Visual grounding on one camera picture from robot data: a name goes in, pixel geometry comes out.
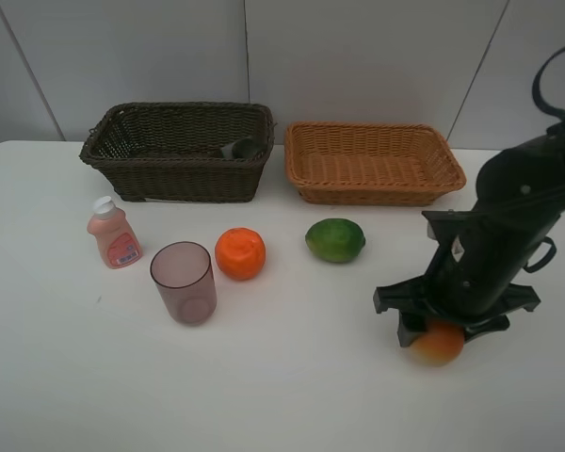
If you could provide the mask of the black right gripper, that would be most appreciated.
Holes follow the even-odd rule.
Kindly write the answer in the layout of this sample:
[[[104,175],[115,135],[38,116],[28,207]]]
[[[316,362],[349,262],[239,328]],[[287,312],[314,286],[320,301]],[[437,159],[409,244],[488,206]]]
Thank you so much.
[[[520,309],[533,312],[541,304],[533,287],[511,283],[483,315],[456,314],[442,305],[424,276],[378,287],[373,302],[379,314],[390,309],[398,311],[397,339],[401,347],[409,347],[423,336],[431,320],[461,327],[463,340],[468,343],[480,336],[507,330],[508,314]]]

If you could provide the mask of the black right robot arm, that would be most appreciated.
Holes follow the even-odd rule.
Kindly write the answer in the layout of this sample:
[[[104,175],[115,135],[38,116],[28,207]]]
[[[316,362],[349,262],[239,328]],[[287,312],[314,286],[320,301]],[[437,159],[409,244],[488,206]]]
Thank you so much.
[[[510,313],[538,307],[534,289],[513,279],[539,271],[557,253],[548,234],[565,211],[565,125],[486,162],[476,196],[469,211],[424,212],[438,243],[427,271],[374,293],[377,313],[398,312],[402,347],[423,336],[432,320],[461,327],[470,342],[507,330]]]

